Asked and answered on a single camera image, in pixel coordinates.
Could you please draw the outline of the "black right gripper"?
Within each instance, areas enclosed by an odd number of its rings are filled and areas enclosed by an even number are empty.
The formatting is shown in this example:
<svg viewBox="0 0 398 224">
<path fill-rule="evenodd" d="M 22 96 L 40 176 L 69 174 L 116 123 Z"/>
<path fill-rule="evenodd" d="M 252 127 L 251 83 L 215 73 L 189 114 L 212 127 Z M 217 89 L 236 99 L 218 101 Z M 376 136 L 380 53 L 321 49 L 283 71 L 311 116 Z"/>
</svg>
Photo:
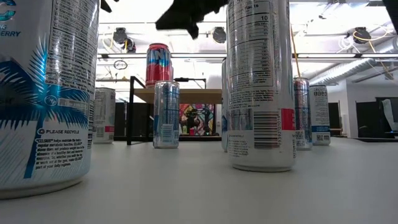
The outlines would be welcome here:
<svg viewBox="0 0 398 224">
<path fill-rule="evenodd" d="M 197 39 L 199 28 L 197 22 L 227 5 L 229 0 L 174 0 L 172 5 L 156 21 L 157 30 L 185 29 L 192 39 Z"/>
</svg>

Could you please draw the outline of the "silver blue Red Bull can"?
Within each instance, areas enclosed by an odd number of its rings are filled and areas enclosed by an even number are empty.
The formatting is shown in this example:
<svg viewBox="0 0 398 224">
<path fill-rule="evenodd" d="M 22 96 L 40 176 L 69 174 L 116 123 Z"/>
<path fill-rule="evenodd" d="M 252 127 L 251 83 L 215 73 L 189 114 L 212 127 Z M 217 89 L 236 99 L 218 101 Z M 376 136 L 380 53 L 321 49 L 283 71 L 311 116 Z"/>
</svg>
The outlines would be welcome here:
<svg viewBox="0 0 398 224">
<path fill-rule="evenodd" d="M 310 84 L 306 78 L 294 78 L 296 148 L 308 151 L 312 148 L 312 124 L 310 114 Z"/>
<path fill-rule="evenodd" d="M 154 88 L 153 146 L 157 149 L 176 149 L 180 137 L 180 85 L 159 81 Z"/>
</svg>

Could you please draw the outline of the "white Celsius can blue band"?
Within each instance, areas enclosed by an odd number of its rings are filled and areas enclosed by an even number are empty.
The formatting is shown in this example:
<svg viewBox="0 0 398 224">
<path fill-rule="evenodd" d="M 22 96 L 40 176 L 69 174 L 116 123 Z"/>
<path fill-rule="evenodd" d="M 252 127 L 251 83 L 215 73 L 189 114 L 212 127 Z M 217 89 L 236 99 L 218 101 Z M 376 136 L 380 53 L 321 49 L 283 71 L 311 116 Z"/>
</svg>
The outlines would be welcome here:
<svg viewBox="0 0 398 224">
<path fill-rule="evenodd" d="M 331 135 L 328 93 L 325 85 L 310 86 L 310 113 L 313 145 L 328 146 Z"/>
</svg>

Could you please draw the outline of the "colourful patterned panel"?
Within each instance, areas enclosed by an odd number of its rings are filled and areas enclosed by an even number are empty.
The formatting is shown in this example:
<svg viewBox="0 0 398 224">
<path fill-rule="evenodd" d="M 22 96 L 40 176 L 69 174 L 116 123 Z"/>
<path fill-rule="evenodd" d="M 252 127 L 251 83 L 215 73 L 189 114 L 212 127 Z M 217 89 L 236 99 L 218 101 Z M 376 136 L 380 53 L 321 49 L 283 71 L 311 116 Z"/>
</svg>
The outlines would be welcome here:
<svg viewBox="0 0 398 224">
<path fill-rule="evenodd" d="M 215 123 L 215 105 L 211 104 L 180 104 L 179 115 L 181 112 L 186 112 L 190 108 L 195 108 L 197 110 L 198 119 L 200 120 L 200 125 L 195 131 L 194 136 L 212 136 L 215 133 L 214 123 Z M 179 120 L 179 131 L 181 134 L 180 120 Z"/>
</svg>

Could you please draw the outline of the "white Celsius can red patch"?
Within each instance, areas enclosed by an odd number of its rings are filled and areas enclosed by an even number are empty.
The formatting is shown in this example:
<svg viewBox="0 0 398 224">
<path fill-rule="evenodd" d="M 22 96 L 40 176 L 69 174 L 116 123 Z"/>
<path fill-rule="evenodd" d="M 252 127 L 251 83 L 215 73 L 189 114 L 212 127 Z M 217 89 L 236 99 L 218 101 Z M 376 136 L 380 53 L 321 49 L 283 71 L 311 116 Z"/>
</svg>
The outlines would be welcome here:
<svg viewBox="0 0 398 224">
<path fill-rule="evenodd" d="M 236 169 L 295 164 L 289 0 L 229 0 L 228 155 Z"/>
<path fill-rule="evenodd" d="M 111 144 L 114 141 L 115 96 L 114 89 L 95 89 L 93 144 Z"/>
</svg>

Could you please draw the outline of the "black partition panel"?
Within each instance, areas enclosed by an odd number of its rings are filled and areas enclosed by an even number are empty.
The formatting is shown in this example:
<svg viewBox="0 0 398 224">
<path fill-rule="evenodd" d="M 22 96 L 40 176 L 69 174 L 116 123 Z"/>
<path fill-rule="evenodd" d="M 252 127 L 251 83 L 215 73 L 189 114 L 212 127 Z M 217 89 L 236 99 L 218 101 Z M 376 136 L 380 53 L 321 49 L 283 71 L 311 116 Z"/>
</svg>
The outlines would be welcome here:
<svg viewBox="0 0 398 224">
<path fill-rule="evenodd" d="M 153 137 L 153 105 L 147 103 L 134 103 L 132 117 L 132 142 L 152 141 Z M 114 140 L 127 141 L 127 103 L 116 103 Z"/>
</svg>

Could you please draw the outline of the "white Celsius can blue print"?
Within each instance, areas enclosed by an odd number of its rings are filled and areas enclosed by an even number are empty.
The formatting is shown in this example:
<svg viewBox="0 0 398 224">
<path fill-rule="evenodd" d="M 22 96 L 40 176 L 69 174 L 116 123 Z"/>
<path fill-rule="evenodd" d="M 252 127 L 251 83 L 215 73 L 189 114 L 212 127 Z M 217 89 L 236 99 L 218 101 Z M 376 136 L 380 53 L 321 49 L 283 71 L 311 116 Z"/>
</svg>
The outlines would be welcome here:
<svg viewBox="0 0 398 224">
<path fill-rule="evenodd" d="M 228 103 L 228 74 L 227 58 L 222 61 L 221 72 L 222 103 L 221 103 L 221 146 L 224 152 L 228 151 L 228 121 L 229 121 L 229 103 Z"/>
</svg>

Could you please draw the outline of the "white Celsius can blue palm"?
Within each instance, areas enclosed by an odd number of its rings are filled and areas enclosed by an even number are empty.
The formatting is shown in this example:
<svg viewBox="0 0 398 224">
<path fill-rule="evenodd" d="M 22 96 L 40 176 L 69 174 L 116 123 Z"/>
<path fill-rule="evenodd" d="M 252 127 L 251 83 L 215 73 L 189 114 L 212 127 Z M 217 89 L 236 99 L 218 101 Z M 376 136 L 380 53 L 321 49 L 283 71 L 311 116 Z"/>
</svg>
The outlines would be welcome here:
<svg viewBox="0 0 398 224">
<path fill-rule="evenodd" d="M 100 0 L 0 0 L 0 200 L 80 183 L 91 162 Z"/>
</svg>

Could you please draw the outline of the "dark doorway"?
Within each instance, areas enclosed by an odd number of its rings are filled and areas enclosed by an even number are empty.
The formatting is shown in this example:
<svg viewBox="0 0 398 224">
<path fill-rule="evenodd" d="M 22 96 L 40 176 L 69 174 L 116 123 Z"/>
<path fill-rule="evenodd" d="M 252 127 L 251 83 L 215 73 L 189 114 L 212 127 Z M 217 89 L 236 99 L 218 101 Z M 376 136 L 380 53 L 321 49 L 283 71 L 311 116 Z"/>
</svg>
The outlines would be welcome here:
<svg viewBox="0 0 398 224">
<path fill-rule="evenodd" d="M 338 103 L 329 103 L 329 119 L 330 119 L 330 133 L 331 136 L 341 135 L 341 124 L 340 124 L 340 111 Z"/>
<path fill-rule="evenodd" d="M 398 121 L 398 97 L 377 97 L 374 101 L 356 102 L 359 138 L 398 139 L 398 132 L 391 130 L 384 116 L 382 101 L 386 99 L 391 101 L 394 121 Z"/>
</svg>

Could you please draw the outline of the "white plastic bag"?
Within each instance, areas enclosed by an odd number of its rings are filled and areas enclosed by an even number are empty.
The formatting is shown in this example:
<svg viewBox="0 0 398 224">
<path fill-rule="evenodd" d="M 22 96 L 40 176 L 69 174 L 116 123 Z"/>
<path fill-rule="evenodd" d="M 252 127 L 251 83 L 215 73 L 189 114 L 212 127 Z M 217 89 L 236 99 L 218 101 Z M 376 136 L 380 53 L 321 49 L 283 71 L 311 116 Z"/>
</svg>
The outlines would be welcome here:
<svg viewBox="0 0 398 224">
<path fill-rule="evenodd" d="M 391 101 L 386 99 L 382 101 L 382 106 L 384 110 L 384 116 L 392 131 L 398 132 L 398 121 L 394 121 L 394 114 L 392 110 Z"/>
</svg>

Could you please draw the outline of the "long ceiling light rail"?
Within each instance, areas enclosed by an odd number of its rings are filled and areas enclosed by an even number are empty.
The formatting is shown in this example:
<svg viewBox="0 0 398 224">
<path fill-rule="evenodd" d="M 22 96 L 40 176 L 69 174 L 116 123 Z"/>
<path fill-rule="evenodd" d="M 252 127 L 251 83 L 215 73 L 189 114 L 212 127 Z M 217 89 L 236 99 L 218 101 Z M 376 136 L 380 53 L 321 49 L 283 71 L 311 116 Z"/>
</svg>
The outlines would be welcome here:
<svg viewBox="0 0 398 224">
<path fill-rule="evenodd" d="M 146 58 L 146 54 L 98 54 L 97 59 L 108 58 Z M 226 54 L 185 54 L 171 53 L 172 58 L 223 58 Z M 398 53 L 372 54 L 297 54 L 297 58 L 398 58 Z"/>
</svg>

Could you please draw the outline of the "wood shelf black metal frame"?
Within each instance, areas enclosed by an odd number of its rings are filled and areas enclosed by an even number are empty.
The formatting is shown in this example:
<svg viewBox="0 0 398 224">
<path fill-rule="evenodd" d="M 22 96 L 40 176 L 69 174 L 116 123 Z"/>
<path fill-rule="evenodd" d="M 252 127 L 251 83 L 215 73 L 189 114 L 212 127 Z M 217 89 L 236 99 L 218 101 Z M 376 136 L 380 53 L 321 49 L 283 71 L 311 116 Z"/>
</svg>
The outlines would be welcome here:
<svg viewBox="0 0 398 224">
<path fill-rule="evenodd" d="M 126 141 L 128 146 L 132 146 L 132 142 L 151 142 L 153 137 L 150 136 L 150 112 L 154 110 L 151 105 L 154 104 L 154 89 L 146 88 L 137 77 L 130 76 L 129 79 L 129 102 L 126 103 L 126 135 L 121 138 Z M 137 111 L 134 104 L 134 97 L 142 99 L 146 106 L 144 110 L 144 124 L 146 131 L 143 136 L 134 136 L 134 113 Z M 180 90 L 180 102 L 183 104 L 203 103 L 210 105 L 221 104 L 221 90 L 218 89 L 182 89 Z"/>
</svg>

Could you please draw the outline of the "silver ventilation duct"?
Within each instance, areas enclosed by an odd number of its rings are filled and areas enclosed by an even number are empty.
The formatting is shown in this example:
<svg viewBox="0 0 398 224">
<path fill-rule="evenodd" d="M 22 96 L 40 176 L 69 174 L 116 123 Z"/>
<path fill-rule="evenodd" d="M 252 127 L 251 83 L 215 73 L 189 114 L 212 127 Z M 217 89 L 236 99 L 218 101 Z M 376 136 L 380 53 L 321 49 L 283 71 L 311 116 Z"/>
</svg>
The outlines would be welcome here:
<svg viewBox="0 0 398 224">
<path fill-rule="evenodd" d="M 398 36 L 375 46 L 377 54 L 398 54 Z M 310 80 L 311 85 L 327 85 L 363 72 L 377 65 L 376 57 L 359 58 L 350 63 L 341 63 Z"/>
</svg>

